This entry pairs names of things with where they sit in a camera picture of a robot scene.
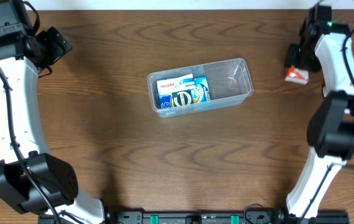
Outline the red Panadol box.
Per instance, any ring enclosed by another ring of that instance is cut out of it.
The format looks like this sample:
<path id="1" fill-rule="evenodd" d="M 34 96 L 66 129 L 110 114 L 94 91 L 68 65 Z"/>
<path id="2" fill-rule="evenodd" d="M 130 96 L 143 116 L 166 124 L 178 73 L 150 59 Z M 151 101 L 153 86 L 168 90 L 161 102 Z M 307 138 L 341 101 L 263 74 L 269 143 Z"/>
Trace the red Panadol box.
<path id="1" fill-rule="evenodd" d="M 285 81 L 306 85 L 309 82 L 309 72 L 295 66 L 291 66 L 287 69 Z"/>

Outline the blue Kool Fever box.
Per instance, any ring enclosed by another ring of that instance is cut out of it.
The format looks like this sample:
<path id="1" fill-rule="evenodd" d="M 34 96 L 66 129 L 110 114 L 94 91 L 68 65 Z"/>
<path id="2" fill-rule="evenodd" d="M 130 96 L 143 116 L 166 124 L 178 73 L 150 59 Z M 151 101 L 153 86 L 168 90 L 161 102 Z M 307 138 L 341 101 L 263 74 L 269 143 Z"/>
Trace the blue Kool Fever box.
<path id="1" fill-rule="evenodd" d="M 193 96 L 193 103 L 201 103 L 211 101 L 210 89 L 206 77 L 194 78 L 195 87 L 191 89 Z M 159 96 L 159 105 L 161 109 L 173 108 L 172 95 Z"/>

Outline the white blue Panadol box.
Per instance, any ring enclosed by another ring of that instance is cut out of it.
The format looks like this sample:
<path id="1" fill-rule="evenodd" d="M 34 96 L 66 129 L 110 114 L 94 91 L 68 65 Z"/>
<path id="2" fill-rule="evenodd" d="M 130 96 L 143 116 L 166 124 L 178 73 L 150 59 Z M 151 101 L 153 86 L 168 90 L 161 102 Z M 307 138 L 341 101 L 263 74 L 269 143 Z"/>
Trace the white blue Panadol box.
<path id="1" fill-rule="evenodd" d="M 182 90 L 191 90 L 194 87 L 195 82 L 192 73 L 157 81 L 157 92 L 159 96 L 171 95 Z"/>

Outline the clear plastic container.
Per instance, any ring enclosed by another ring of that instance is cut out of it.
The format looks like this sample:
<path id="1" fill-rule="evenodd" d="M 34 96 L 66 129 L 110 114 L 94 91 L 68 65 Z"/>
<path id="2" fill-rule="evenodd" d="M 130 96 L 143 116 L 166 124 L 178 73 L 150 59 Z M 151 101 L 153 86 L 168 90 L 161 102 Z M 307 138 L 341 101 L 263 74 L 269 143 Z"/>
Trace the clear plastic container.
<path id="1" fill-rule="evenodd" d="M 161 109 L 157 93 L 157 81 L 190 73 L 193 74 L 194 78 L 207 78 L 212 100 Z M 242 58 L 153 72 L 149 74 L 147 84 L 152 109 L 161 118 L 239 105 L 254 92 L 247 64 Z"/>

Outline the green round-logo box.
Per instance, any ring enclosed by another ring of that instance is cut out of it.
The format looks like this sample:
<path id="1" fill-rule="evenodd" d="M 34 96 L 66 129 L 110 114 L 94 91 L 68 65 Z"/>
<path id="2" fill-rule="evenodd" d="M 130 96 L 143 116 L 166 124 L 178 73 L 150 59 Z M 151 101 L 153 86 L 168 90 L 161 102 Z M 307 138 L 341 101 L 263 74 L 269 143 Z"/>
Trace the green round-logo box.
<path id="1" fill-rule="evenodd" d="M 191 90 L 182 90 L 172 94 L 173 107 L 191 105 L 193 103 L 193 96 Z"/>

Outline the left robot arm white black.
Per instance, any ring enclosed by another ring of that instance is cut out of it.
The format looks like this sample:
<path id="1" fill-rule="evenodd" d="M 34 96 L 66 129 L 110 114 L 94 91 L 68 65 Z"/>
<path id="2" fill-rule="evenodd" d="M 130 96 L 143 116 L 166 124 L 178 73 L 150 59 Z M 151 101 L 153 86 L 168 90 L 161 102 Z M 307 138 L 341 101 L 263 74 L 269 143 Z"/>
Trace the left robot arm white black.
<path id="1" fill-rule="evenodd" d="M 54 27 L 0 27 L 0 199 L 49 223 L 108 223 L 103 202 L 79 188 L 69 163 L 51 155 L 40 121 L 42 70 L 71 49 Z"/>

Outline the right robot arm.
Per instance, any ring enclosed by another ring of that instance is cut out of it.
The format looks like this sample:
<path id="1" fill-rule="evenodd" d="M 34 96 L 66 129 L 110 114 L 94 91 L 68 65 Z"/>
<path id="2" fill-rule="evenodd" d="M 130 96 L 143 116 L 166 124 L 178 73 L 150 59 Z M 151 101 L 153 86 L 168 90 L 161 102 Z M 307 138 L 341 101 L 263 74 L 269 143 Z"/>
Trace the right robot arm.
<path id="1" fill-rule="evenodd" d="M 322 215 L 320 203 L 335 176 L 354 155 L 354 58 L 350 28 L 332 21 L 303 25 L 299 44 L 286 57 L 289 77 L 322 71 L 324 100 L 307 128 L 304 169 L 286 197 L 284 223 L 333 223 L 346 215 Z"/>

